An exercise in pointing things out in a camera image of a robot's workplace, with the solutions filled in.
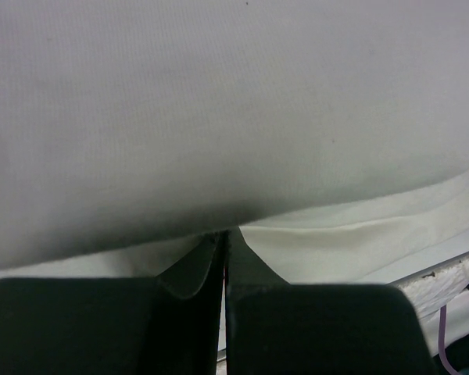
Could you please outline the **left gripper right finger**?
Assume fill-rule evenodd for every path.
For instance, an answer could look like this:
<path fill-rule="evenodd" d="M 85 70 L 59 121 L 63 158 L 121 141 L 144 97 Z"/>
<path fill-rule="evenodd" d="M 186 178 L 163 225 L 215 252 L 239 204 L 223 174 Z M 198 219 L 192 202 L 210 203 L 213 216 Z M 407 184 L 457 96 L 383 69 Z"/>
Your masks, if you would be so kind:
<path fill-rule="evenodd" d="M 433 374 L 408 298 L 380 284 L 290 284 L 228 236 L 230 374 Z"/>

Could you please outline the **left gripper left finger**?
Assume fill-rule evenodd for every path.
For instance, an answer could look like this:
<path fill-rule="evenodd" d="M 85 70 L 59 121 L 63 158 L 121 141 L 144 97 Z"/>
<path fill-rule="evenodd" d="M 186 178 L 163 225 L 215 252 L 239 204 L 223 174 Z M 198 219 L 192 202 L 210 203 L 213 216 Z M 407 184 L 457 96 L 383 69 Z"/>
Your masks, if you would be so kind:
<path fill-rule="evenodd" d="M 0 374 L 213 374 L 225 259 L 210 234 L 157 277 L 0 279 Z"/>

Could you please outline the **white t shirt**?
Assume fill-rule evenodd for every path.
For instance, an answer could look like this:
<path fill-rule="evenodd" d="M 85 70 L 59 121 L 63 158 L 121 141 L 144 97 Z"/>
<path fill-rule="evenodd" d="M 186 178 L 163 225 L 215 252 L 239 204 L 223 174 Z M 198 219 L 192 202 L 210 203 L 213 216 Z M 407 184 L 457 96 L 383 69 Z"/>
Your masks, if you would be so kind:
<path fill-rule="evenodd" d="M 469 1 L 0 1 L 0 270 L 241 227 L 286 280 L 469 229 Z"/>

